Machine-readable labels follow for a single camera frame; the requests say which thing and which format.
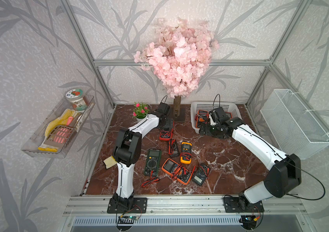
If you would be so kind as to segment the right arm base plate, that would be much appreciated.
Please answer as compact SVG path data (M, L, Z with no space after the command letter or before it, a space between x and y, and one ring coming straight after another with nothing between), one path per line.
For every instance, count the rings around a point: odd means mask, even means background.
M264 213L264 207L261 201L250 203L244 196L233 197L225 195L223 197L224 209L226 213Z

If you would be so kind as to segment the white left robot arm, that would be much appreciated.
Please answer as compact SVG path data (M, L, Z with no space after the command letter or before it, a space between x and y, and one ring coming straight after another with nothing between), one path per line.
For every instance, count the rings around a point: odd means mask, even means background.
M118 187L112 199L117 205L127 209L133 205L134 167L141 154L142 138L152 129L163 127L169 111L170 105L162 102L156 110L150 111L136 125L119 130L113 152L113 158L118 167Z

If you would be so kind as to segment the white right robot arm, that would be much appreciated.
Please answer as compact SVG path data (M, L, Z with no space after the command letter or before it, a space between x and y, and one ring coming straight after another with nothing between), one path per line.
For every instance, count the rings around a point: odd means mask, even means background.
M209 112L199 123L199 134L220 139L233 138L249 149L269 170L265 179L239 194L239 206L248 207L262 200L281 198L302 182L301 160L287 155L257 135L245 122L230 118L222 107Z

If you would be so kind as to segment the orange Victor 890F multimeter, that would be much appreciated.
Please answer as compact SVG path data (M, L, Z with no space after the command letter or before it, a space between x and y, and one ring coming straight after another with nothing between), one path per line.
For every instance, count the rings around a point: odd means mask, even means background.
M200 129L202 124L209 123L209 112L205 110L198 110L194 119L195 119L195 127Z

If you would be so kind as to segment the red ANENG DT9205A multimeter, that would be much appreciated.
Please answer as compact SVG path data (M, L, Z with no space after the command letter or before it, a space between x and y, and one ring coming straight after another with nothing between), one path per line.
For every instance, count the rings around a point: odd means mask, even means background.
M161 141L169 141L173 136L173 131L160 131L159 139Z

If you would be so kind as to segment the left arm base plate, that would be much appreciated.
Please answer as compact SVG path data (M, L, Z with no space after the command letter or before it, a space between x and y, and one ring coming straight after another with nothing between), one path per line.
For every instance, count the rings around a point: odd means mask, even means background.
M148 198L111 198L108 204L108 214L142 213L145 214L148 206Z

